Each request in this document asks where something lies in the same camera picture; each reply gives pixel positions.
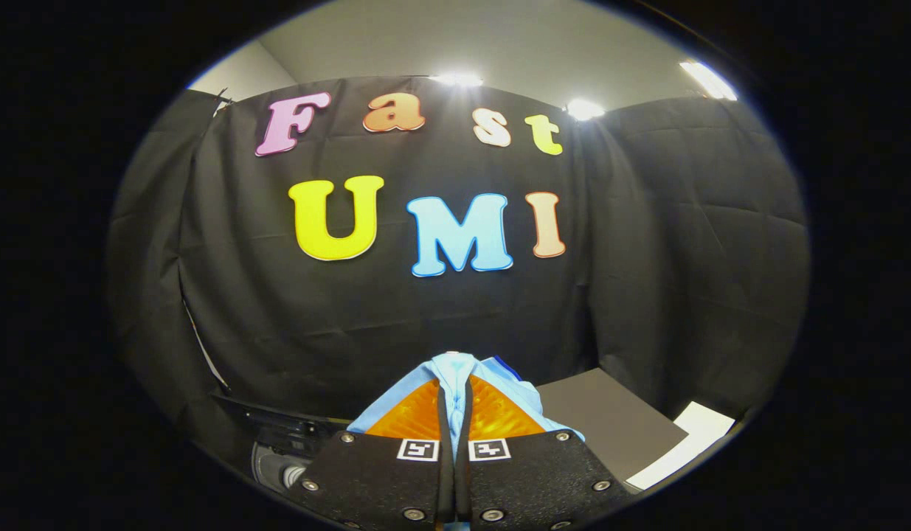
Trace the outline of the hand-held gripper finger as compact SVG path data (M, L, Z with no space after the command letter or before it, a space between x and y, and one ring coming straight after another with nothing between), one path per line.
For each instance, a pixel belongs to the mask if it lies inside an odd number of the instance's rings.
M631 494L575 431L547 428L472 375L455 464L455 510L472 530L573 530Z
M350 530L441 530L454 514L453 450L437 378L367 428L334 434L290 502Z

